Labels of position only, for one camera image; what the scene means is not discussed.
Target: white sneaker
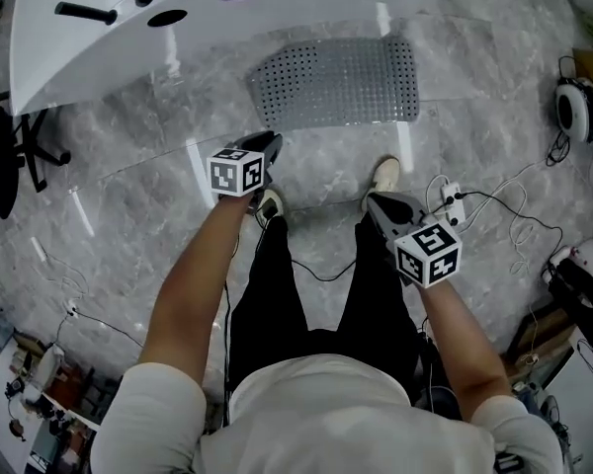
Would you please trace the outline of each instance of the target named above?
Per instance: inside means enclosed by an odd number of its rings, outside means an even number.
[[[367,212],[367,196],[373,192],[396,192],[397,181],[399,180],[399,160],[392,156],[383,158],[381,163],[376,167],[372,184],[365,193],[361,202],[361,210],[363,214]]]
[[[266,227],[272,218],[283,216],[285,213],[284,201],[279,194],[270,188],[266,189],[255,214],[259,224]]]

